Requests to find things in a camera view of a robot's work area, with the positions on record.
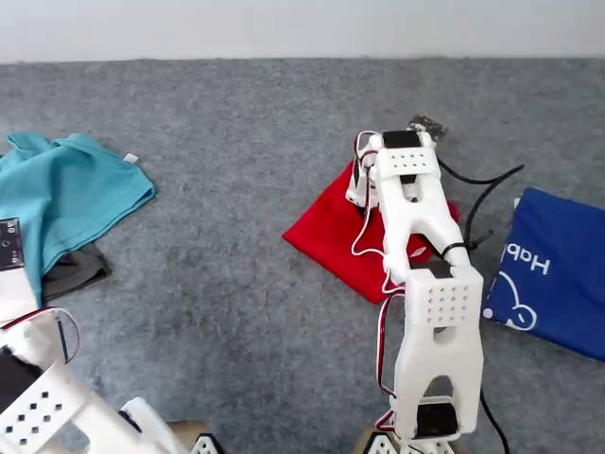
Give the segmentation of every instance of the blue cloth bag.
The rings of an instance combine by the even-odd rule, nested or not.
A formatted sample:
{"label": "blue cloth bag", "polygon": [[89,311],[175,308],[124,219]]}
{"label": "blue cloth bag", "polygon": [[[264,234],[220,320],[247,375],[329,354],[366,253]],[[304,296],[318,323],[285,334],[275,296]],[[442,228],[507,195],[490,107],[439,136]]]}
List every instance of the blue cloth bag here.
{"label": "blue cloth bag", "polygon": [[483,316],[605,360],[605,211],[528,188]]}
{"label": "blue cloth bag", "polygon": [[50,142],[28,132],[8,136],[0,159],[0,218],[18,218],[27,277],[42,305],[42,277],[66,252],[105,234],[153,198],[143,171],[94,139],[71,134]]}

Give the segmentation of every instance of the white wall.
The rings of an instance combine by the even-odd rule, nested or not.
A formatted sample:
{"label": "white wall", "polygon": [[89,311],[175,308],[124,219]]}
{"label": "white wall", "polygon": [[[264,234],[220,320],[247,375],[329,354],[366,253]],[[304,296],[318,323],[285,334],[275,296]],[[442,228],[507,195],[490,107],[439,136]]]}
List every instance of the white wall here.
{"label": "white wall", "polygon": [[599,0],[2,0],[0,62],[605,56]]}

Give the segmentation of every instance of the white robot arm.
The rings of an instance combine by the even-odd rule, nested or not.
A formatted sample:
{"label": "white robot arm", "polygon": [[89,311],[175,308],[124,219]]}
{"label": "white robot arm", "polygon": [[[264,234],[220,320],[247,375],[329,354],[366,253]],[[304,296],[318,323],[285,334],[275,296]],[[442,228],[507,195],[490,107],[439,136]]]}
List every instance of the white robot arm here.
{"label": "white robot arm", "polygon": [[145,400],[133,399],[118,412],[75,379],[58,318],[64,309],[15,313],[17,303],[36,307],[18,228],[16,219],[0,221],[0,283],[6,284],[0,321],[15,319],[0,323],[0,454],[71,453],[57,437],[70,423],[88,438],[83,452],[89,454],[221,453],[209,434],[201,434],[192,451],[185,449]]}
{"label": "white robot arm", "polygon": [[[360,147],[366,134],[367,143]],[[414,447],[405,451],[411,445],[421,446],[426,454],[449,452],[446,442],[475,430],[483,370],[479,337],[483,278],[471,265],[460,229],[450,216],[435,145],[420,125],[406,131],[361,132],[346,194],[349,201],[366,208],[366,220],[370,209],[378,206],[385,225],[383,267],[393,284],[405,289],[405,334],[395,363],[394,389],[381,383],[389,394],[390,410],[377,425],[394,432],[402,452],[413,452]],[[430,269],[412,269],[406,254],[411,234],[424,235],[443,261]],[[381,310],[383,329],[390,300]],[[377,356],[381,381],[381,336]],[[425,397],[440,376],[450,379],[453,394]]]}

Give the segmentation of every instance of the teal t-shirt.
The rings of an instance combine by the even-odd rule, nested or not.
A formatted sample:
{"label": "teal t-shirt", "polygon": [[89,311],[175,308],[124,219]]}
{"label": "teal t-shirt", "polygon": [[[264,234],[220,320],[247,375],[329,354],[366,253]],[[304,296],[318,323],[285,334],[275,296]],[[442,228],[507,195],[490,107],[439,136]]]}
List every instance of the teal t-shirt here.
{"label": "teal t-shirt", "polygon": [[93,138],[71,134],[50,142],[15,132],[0,158],[0,218],[18,218],[26,272],[42,305],[42,277],[66,252],[105,234],[153,198],[143,171]]}

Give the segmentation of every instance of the dark gray cloth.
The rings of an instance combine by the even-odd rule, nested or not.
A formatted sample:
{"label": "dark gray cloth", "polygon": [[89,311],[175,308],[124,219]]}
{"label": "dark gray cloth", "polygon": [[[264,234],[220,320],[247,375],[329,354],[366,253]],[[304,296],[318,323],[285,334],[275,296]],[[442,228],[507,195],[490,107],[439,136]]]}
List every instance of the dark gray cloth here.
{"label": "dark gray cloth", "polygon": [[43,277],[43,300],[47,302],[84,288],[106,278],[110,272],[109,264],[97,246],[86,244],[61,257]]}

